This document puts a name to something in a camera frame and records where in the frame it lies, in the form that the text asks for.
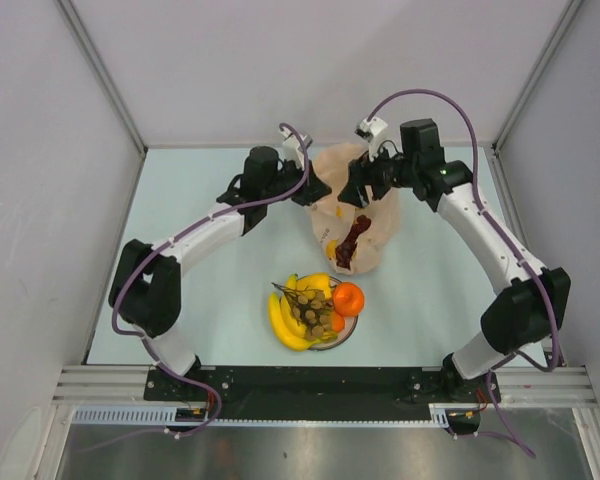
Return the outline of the translucent orange plastic bag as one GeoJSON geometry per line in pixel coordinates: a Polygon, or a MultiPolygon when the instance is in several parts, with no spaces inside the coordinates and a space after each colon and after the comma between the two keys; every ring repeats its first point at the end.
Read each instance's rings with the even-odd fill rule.
{"type": "Polygon", "coordinates": [[[400,228],[401,207],[396,190],[389,191],[379,201],[371,200],[366,208],[356,208],[337,199],[347,181],[349,162],[366,152],[367,148],[362,145],[342,143],[322,149],[312,160],[316,175],[331,187],[332,193],[307,207],[306,211],[328,266],[343,275],[360,275],[377,268],[385,247],[400,228]],[[372,224],[359,236],[351,269],[347,270],[336,265],[335,247],[344,240],[359,215],[369,217],[372,224]]]}

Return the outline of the red fake grape bunch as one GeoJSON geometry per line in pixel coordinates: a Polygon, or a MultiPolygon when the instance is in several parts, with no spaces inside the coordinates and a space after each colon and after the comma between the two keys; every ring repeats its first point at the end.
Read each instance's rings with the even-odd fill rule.
{"type": "Polygon", "coordinates": [[[357,249],[358,238],[370,228],[371,224],[372,220],[366,215],[359,215],[355,218],[344,240],[335,247],[335,259],[338,267],[347,270],[351,269],[351,262],[357,249]]]}

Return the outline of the yellow fake bell pepper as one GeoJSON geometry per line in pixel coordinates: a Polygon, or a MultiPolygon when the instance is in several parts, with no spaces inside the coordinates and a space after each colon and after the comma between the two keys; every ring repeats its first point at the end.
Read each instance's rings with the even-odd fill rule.
{"type": "Polygon", "coordinates": [[[332,297],[331,277],[324,272],[299,278],[295,289],[308,299],[330,300],[332,297]]]}

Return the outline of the orange fake tangerine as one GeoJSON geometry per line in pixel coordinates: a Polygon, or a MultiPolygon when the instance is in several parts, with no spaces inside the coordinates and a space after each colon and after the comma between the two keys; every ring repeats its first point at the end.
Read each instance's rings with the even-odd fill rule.
{"type": "Polygon", "coordinates": [[[339,283],[332,292],[334,310],[343,317],[355,317],[365,306],[365,296],[360,287],[351,282],[339,283]]]}

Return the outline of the brown fake longan bunch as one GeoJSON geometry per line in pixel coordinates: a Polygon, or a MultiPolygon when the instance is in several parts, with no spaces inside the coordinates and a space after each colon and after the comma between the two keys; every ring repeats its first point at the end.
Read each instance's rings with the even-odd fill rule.
{"type": "Polygon", "coordinates": [[[337,339],[331,294],[316,288],[296,290],[279,284],[273,286],[281,294],[283,323],[293,334],[313,343],[331,343],[337,339]]]}

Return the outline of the green orange fake mango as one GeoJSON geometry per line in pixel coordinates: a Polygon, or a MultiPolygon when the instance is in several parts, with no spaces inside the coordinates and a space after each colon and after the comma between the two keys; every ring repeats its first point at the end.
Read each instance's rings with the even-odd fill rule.
{"type": "Polygon", "coordinates": [[[337,312],[332,312],[330,316],[331,329],[339,333],[345,328],[345,319],[342,315],[337,312]]]}

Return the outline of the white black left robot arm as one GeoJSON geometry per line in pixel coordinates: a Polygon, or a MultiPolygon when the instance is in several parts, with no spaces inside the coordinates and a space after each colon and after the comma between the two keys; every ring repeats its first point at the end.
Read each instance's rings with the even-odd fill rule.
{"type": "Polygon", "coordinates": [[[301,151],[294,160],[283,160],[272,147],[252,148],[243,171],[206,217],[166,240],[133,239],[124,245],[108,296],[113,330],[140,339],[157,366],[168,372],[165,385],[177,398],[194,397],[201,387],[196,371],[200,360],[177,328],[182,278],[219,247],[249,233],[270,204],[291,199],[309,206],[330,193],[301,151]]]}

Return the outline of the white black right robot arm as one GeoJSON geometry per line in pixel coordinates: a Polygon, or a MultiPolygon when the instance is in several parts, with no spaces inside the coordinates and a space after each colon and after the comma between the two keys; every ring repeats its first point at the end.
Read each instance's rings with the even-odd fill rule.
{"type": "Polygon", "coordinates": [[[365,207],[393,188],[409,188],[461,237],[485,271],[496,296],[480,319],[479,332],[443,361],[441,388],[464,401],[493,368],[550,338],[559,343],[571,279],[529,253],[480,196],[473,169],[448,161],[436,123],[420,119],[401,124],[401,147],[389,153],[388,125],[378,117],[362,120],[356,133],[368,150],[350,162],[338,199],[365,207]]]}

